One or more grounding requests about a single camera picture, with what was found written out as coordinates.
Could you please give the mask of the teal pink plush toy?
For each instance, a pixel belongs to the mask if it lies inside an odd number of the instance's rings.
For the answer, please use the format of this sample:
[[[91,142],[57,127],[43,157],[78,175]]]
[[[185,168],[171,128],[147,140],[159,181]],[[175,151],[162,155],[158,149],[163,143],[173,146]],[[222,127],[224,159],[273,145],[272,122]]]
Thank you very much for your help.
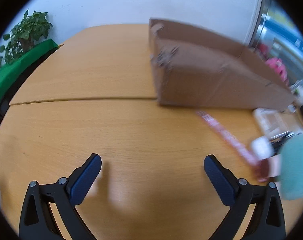
[[[286,200],[303,197],[303,134],[289,139],[280,149],[280,194]]]

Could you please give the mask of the open brown cardboard box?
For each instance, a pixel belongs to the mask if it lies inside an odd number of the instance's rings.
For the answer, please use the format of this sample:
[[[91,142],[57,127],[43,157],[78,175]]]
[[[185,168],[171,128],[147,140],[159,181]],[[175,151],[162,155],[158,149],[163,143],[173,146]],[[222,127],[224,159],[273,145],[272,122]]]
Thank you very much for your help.
[[[158,103],[205,108],[285,110],[294,95],[247,46],[194,25],[149,21]]]

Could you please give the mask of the white earbuds case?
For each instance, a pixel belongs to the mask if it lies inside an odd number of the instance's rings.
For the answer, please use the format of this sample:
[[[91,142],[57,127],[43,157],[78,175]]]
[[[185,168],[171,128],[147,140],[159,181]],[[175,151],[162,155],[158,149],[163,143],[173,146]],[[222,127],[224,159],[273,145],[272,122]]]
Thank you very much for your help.
[[[258,160],[263,160],[274,156],[275,150],[271,141],[266,136],[254,139],[251,144],[251,152]]]

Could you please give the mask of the green cloth covered stand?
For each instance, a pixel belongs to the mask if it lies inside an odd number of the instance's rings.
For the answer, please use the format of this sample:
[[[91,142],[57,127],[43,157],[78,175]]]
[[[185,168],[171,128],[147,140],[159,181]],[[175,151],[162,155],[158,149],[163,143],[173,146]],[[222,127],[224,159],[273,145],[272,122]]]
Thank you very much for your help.
[[[3,65],[0,68],[0,103],[8,89],[28,67],[52,49],[57,48],[58,45],[52,39],[48,39],[37,44],[12,64]]]

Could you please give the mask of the pink toothbrush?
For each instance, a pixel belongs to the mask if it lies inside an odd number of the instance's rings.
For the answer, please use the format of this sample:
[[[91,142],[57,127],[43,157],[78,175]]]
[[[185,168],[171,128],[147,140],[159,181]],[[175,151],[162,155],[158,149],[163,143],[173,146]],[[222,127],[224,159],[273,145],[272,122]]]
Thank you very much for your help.
[[[241,143],[230,131],[224,128],[224,126],[222,126],[220,122],[218,122],[207,112],[197,111],[196,113],[252,168],[254,175],[256,176],[256,180],[258,180],[259,182],[265,182],[268,180],[268,178],[264,178],[261,174],[261,161],[257,157],[255,157],[243,143]]]

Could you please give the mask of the green potted plant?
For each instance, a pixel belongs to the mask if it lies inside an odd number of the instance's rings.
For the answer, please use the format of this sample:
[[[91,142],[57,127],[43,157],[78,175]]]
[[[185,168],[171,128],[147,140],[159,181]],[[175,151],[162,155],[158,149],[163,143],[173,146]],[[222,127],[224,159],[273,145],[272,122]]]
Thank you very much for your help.
[[[0,68],[5,63],[12,64],[36,43],[48,38],[53,25],[48,21],[47,15],[47,12],[40,11],[34,11],[30,15],[26,10],[23,19],[2,36],[5,44],[0,45]]]

